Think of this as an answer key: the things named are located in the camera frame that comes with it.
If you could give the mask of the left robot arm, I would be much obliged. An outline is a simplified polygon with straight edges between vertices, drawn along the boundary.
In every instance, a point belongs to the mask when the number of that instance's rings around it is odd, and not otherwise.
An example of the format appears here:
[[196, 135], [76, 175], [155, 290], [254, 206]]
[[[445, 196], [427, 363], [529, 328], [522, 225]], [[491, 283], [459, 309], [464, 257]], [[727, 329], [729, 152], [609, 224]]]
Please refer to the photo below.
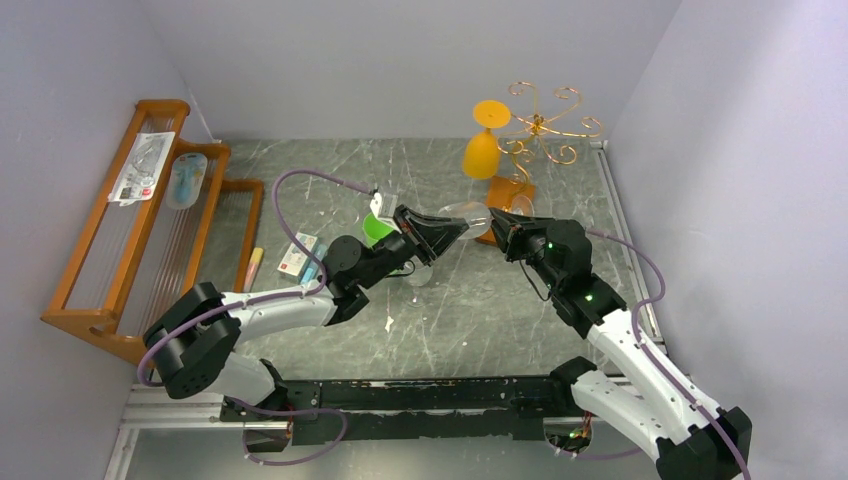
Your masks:
[[237, 345], [346, 322], [368, 304], [366, 290], [412, 260], [431, 265], [469, 229], [462, 218], [423, 215], [404, 205], [393, 219], [395, 228], [372, 246], [351, 235], [333, 240], [320, 275], [305, 286], [246, 294], [195, 285], [144, 333], [141, 365], [154, 367], [172, 399], [219, 393], [246, 402], [262, 420], [278, 417], [286, 405], [281, 375], [268, 361], [237, 356]]

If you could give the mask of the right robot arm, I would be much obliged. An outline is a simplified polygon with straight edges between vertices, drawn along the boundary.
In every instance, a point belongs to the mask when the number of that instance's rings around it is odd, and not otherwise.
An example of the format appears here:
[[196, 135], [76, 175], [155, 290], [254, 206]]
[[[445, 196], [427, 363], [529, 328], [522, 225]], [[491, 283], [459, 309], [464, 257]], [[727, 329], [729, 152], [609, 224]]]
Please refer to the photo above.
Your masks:
[[622, 389], [585, 358], [553, 372], [553, 408], [600, 417], [638, 446], [663, 479], [750, 478], [752, 422], [700, 390], [639, 324], [641, 303], [628, 307], [593, 271], [589, 232], [575, 220], [527, 217], [492, 209], [491, 230], [508, 262], [532, 268], [560, 319], [605, 355], [629, 380]]

